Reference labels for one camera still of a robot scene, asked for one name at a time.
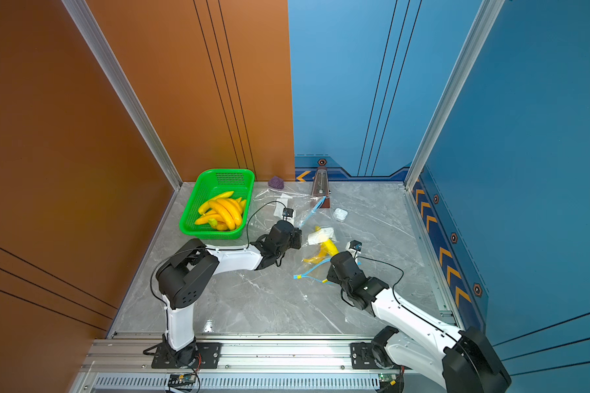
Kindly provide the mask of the clear zip-top bag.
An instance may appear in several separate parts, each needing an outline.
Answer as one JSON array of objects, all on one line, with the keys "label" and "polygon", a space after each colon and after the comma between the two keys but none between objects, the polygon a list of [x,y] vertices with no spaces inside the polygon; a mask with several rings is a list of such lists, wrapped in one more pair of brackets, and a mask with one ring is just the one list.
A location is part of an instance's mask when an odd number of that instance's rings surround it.
[{"label": "clear zip-top bag", "polygon": [[315,225],[304,236],[302,251],[304,251],[303,266],[293,275],[293,280],[311,280],[315,283],[329,284],[332,268],[330,260],[339,252],[349,252],[357,260],[362,251],[362,243],[350,241],[346,246],[341,247],[333,227]]},{"label": "clear zip-top bag", "polygon": [[319,200],[320,198],[305,193],[270,188],[260,191],[247,203],[247,228],[244,230],[247,242],[268,234],[274,224],[283,220],[283,208],[288,207],[294,210],[293,220],[288,222],[301,229],[303,243],[304,236],[315,226],[312,217],[321,209]]}]

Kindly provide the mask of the yellow banana bunch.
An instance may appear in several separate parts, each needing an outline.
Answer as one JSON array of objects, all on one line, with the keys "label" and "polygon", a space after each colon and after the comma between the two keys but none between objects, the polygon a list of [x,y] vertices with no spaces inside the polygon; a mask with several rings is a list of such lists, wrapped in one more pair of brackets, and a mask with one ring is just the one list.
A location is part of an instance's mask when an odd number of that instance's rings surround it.
[{"label": "yellow banana bunch", "polygon": [[218,232],[232,232],[244,223],[245,200],[232,199],[229,193],[212,198],[198,209],[194,224],[208,225]]},{"label": "yellow banana bunch", "polygon": [[303,242],[303,263],[318,265],[339,253],[334,243],[334,229],[316,226]]}]

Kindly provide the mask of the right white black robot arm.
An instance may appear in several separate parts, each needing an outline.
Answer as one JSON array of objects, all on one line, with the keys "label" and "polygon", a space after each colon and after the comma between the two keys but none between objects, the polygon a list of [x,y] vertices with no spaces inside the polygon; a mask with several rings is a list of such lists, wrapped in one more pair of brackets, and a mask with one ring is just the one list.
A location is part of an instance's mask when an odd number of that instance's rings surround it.
[{"label": "right white black robot arm", "polygon": [[351,252],[330,259],[329,281],[347,303],[384,321],[372,356],[384,367],[406,366],[448,392],[505,392],[512,383],[492,344],[474,326],[446,324],[399,296],[379,278],[367,277]]}]

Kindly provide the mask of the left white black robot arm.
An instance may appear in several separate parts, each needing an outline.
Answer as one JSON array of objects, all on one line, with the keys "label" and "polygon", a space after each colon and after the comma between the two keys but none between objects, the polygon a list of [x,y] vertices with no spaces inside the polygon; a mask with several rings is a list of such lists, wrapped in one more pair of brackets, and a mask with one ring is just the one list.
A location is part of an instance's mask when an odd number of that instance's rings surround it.
[{"label": "left white black robot arm", "polygon": [[279,266],[286,251],[298,250],[301,245],[302,231],[286,220],[278,221],[268,234],[246,246],[216,247],[198,238],[188,241],[155,274],[167,317],[167,329],[157,353],[172,367],[196,368],[200,352],[193,330],[194,303],[212,277]]}]

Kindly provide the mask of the purple cube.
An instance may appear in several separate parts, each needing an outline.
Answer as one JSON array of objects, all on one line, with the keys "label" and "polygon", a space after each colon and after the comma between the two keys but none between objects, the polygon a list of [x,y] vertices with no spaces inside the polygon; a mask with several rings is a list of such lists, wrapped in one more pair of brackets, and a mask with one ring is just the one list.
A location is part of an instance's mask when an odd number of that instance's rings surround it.
[{"label": "purple cube", "polygon": [[274,176],[267,182],[267,185],[274,190],[283,190],[285,188],[285,181],[279,176]]}]

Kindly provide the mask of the brown wooden metronome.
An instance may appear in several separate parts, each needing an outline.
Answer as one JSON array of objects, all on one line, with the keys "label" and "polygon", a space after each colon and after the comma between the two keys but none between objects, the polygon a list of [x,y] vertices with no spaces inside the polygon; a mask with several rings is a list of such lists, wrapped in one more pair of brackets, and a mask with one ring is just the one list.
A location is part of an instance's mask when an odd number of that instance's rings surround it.
[{"label": "brown wooden metronome", "polygon": [[330,208],[329,175],[324,165],[319,166],[316,170],[312,181],[311,196],[320,198],[319,203],[321,203],[321,209]]}]

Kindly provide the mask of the small white object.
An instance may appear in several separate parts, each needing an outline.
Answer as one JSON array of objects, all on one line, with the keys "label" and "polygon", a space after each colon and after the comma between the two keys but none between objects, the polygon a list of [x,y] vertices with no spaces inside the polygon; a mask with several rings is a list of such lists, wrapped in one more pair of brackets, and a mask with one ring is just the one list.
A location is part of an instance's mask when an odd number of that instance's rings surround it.
[{"label": "small white object", "polygon": [[333,217],[335,220],[339,221],[339,222],[344,222],[345,219],[347,219],[348,216],[348,211],[341,209],[341,208],[336,208],[333,211]]}]

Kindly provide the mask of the green plastic basket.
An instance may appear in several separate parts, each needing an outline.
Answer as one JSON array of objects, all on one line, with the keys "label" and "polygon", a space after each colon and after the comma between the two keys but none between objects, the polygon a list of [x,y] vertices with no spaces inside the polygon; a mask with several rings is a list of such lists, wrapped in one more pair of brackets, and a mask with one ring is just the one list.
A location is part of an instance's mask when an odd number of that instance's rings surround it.
[{"label": "green plastic basket", "polygon": [[251,170],[203,172],[180,219],[182,234],[200,239],[239,238],[247,223],[254,183]]}]

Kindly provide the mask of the green circuit board right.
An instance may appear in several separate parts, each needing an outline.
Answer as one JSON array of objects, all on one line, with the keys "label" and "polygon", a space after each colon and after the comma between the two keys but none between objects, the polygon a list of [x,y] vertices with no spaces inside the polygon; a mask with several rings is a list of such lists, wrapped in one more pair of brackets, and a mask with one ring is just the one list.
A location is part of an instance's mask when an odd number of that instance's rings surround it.
[{"label": "green circuit board right", "polygon": [[397,373],[380,373],[380,391],[398,388],[400,386],[401,375]]}]

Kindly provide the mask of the green circuit board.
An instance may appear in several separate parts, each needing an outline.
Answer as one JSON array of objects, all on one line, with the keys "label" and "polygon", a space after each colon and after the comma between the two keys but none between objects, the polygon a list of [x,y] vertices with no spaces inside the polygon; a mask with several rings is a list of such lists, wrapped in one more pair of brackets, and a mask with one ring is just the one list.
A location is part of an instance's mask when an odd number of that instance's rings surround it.
[{"label": "green circuit board", "polygon": [[380,391],[398,388],[400,386],[401,375],[397,373],[380,373]]},{"label": "green circuit board", "polygon": [[197,376],[193,373],[171,374],[167,386],[169,389],[190,391],[195,387],[199,387],[199,382]]}]

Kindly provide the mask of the green circuit board left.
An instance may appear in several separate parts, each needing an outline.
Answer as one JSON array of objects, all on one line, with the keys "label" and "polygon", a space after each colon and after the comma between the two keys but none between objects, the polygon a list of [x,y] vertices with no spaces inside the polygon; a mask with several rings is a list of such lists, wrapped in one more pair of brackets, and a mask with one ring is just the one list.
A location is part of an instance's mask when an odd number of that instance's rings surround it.
[{"label": "green circuit board left", "polygon": [[190,391],[195,387],[199,387],[199,382],[197,376],[193,373],[171,374],[167,386],[169,389]]}]

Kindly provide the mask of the aluminium rail base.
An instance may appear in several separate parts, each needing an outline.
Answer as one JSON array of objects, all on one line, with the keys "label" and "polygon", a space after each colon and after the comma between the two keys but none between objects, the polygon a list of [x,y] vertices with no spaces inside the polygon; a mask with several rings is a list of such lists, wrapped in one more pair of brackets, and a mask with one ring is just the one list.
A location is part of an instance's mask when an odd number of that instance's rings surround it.
[{"label": "aluminium rail base", "polygon": [[[74,392],[446,391],[406,366],[384,367],[372,356],[374,338],[214,336],[198,339],[199,365],[169,365],[152,337],[97,340],[72,385]],[[169,389],[171,374],[193,373],[199,387]],[[380,391],[380,373],[401,375]]]}]

